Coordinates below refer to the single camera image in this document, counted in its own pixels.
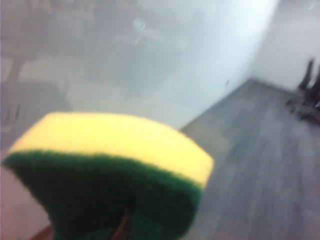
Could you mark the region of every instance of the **green scouring pad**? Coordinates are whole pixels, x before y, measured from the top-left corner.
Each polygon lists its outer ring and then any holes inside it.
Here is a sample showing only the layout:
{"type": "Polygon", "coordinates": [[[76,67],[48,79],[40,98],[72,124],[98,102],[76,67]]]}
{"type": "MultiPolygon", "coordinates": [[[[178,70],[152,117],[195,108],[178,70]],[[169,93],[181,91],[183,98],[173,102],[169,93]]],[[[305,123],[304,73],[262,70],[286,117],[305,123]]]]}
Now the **green scouring pad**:
{"type": "Polygon", "coordinates": [[[128,206],[130,240],[177,239],[213,164],[168,126],[105,113],[48,114],[4,161],[47,211],[55,240],[107,240],[128,206]]]}

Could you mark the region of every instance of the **sponge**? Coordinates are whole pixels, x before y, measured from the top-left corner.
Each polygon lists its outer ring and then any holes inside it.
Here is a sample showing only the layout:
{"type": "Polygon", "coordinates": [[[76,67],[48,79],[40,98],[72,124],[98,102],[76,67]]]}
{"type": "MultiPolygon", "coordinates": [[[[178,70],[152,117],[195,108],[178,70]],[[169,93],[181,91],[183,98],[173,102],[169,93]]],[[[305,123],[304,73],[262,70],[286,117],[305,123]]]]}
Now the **sponge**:
{"type": "Polygon", "coordinates": [[[174,240],[195,216],[213,159],[176,130],[136,116],[50,113],[4,165],[43,205],[55,240],[108,239],[128,206],[131,240],[174,240]]]}

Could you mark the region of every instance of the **yellow sponge layer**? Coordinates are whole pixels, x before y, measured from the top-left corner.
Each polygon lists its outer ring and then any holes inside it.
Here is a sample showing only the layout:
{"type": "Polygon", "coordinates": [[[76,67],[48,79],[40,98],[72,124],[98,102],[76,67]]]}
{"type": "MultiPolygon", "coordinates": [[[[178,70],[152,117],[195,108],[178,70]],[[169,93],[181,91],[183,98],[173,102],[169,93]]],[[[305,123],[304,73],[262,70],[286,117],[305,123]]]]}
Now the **yellow sponge layer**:
{"type": "Polygon", "coordinates": [[[202,188],[213,159],[178,131],[145,118],[107,113],[50,113],[10,152],[108,154],[135,159],[189,178],[202,188]]]}

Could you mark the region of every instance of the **white wall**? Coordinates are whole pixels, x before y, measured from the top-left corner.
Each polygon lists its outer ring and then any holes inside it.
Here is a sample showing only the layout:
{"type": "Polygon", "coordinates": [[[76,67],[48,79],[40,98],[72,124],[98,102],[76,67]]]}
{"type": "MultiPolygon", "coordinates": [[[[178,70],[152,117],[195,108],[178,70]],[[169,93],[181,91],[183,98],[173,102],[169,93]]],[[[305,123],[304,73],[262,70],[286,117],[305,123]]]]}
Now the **white wall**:
{"type": "MultiPolygon", "coordinates": [[[[169,26],[172,29],[163,31],[167,32],[169,39],[179,35],[182,43],[190,40],[186,36],[192,33],[190,20],[193,12],[202,9],[205,19],[196,29],[198,36],[194,38],[198,57],[185,49],[179,67],[165,76],[161,72],[150,76],[146,69],[159,67],[149,66],[152,61],[157,61],[156,56],[150,55],[150,61],[138,69],[142,77],[132,82],[132,79],[114,80],[113,76],[105,76],[102,80],[88,79],[88,58],[70,54],[65,46],[54,54],[42,53],[24,64],[18,83],[11,89],[13,93],[1,92],[2,96],[8,96],[1,102],[2,113],[14,113],[12,109],[17,106],[26,111],[24,120],[1,122],[2,126],[6,125],[1,128],[6,130],[6,133],[2,132],[2,153],[5,152],[3,148],[11,144],[8,139],[21,134],[28,124],[44,113],[64,110],[61,106],[65,102],[69,103],[71,111],[133,114],[180,129],[246,80],[278,0],[146,2],[139,1],[144,3],[147,12],[170,12],[180,21],[176,28],[169,26]],[[64,94],[58,93],[55,85],[64,94]]],[[[1,16],[1,30],[7,34],[6,39],[10,39],[1,44],[6,51],[14,49],[18,52],[12,44],[19,38],[14,34],[19,32],[25,7],[24,1],[19,0],[2,3],[2,12],[6,14],[1,16]]],[[[71,18],[72,14],[68,13],[60,20],[71,18]]],[[[2,58],[2,83],[11,62],[9,56],[2,58]]],[[[5,196],[1,201],[1,239],[27,239],[48,223],[43,209],[7,170],[1,173],[1,195],[5,196]]]]}
{"type": "Polygon", "coordinates": [[[283,0],[256,55],[251,75],[294,89],[303,79],[311,57],[320,64],[320,1],[283,0]]]}

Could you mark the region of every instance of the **gray carpet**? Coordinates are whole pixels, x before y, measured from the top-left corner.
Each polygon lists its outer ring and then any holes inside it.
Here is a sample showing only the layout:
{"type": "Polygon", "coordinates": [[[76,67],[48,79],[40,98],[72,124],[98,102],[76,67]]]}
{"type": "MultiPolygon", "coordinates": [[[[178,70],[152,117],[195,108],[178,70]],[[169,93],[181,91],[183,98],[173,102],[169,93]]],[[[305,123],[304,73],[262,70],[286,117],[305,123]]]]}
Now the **gray carpet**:
{"type": "Polygon", "coordinates": [[[183,128],[215,159],[184,240],[320,239],[320,127],[249,80],[183,128]]]}

